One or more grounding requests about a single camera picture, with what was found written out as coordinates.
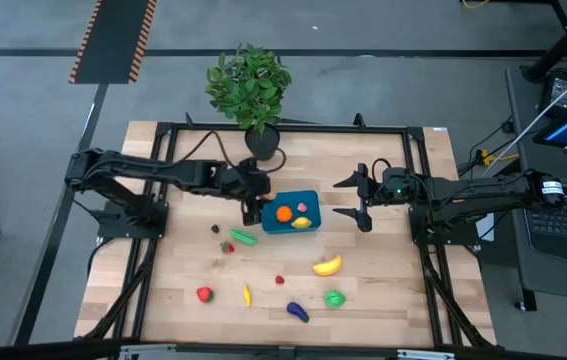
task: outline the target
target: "potted plant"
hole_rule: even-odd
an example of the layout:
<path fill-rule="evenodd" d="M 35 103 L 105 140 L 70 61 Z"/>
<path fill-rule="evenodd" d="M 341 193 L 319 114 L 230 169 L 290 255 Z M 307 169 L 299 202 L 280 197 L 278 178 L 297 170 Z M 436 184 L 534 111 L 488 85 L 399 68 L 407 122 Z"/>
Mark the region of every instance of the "potted plant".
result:
<path fill-rule="evenodd" d="M 283 93 L 292 83 L 286 67 L 271 51 L 239 45 L 233 59 L 226 62 L 222 53 L 218 67 L 207 69 L 207 80 L 210 104 L 247 130 L 245 143 L 255 158 L 271 159 L 281 139 L 274 125 L 281 121 Z"/>

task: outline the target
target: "black plant pot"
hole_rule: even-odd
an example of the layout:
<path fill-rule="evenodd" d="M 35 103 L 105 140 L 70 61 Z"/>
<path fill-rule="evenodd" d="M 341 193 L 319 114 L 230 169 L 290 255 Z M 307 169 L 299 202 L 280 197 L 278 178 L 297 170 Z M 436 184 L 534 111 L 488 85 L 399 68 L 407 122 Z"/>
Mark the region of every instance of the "black plant pot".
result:
<path fill-rule="evenodd" d="M 270 124 L 265 124 L 263 134 L 259 133 L 254 126 L 245 132 L 245 144 L 257 160 L 270 160 L 279 147 L 280 141 L 281 134 Z"/>

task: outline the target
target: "blue container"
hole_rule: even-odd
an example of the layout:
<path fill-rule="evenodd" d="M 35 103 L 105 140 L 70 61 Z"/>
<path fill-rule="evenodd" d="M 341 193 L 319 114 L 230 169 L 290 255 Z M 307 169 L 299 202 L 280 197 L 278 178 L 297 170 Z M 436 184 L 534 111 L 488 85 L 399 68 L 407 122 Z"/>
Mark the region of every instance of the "blue container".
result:
<path fill-rule="evenodd" d="M 307 206 L 307 211 L 302 213 L 297 210 L 299 203 Z M 292 209 L 292 220 L 280 223 L 276 220 L 276 210 L 281 206 L 289 206 Z M 268 234 L 288 234 L 295 232 L 314 231 L 321 226 L 321 211 L 319 209 L 319 195 L 314 190 L 290 191 L 277 193 L 274 201 L 263 206 L 262 212 L 263 231 Z M 303 229 L 292 227 L 297 218 L 305 216 L 310 219 L 312 225 Z"/>

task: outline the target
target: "green plant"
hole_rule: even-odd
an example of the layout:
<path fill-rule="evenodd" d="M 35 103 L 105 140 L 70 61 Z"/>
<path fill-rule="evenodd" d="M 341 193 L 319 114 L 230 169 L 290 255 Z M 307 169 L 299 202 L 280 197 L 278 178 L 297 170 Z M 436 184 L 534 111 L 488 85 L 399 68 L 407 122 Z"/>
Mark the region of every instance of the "green plant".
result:
<path fill-rule="evenodd" d="M 205 92 L 212 95 L 213 107 L 228 119 L 236 118 L 242 129 L 251 125 L 261 134 L 265 123 L 276 125 L 281 119 L 281 99 L 292 77 L 286 67 L 276 61 L 273 52 L 242 44 L 236 56 L 226 63 L 219 56 L 218 67 L 207 69 L 209 84 Z"/>

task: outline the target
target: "purple eggplant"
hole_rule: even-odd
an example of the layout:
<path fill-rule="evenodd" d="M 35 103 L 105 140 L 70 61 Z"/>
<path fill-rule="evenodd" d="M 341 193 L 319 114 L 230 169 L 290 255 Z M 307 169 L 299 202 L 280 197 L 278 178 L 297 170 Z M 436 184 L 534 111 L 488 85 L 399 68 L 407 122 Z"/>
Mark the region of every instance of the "purple eggplant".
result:
<path fill-rule="evenodd" d="M 294 316 L 297 316 L 303 322 L 310 321 L 310 317 L 307 315 L 307 312 L 305 312 L 305 310 L 303 310 L 301 305 L 299 305 L 295 302 L 291 302 L 291 303 L 287 304 L 287 312 L 289 312 L 290 314 L 292 314 Z"/>

